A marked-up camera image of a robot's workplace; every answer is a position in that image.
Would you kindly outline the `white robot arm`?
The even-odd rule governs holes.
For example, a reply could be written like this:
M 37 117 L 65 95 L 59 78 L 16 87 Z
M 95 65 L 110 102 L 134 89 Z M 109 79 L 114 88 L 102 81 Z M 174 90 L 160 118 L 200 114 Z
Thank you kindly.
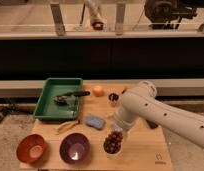
M 141 117 L 204 148 L 204 116 L 162 103 L 156 95 L 157 89 L 150 81 L 128 88 L 114 112 L 114 127 L 128 132 Z

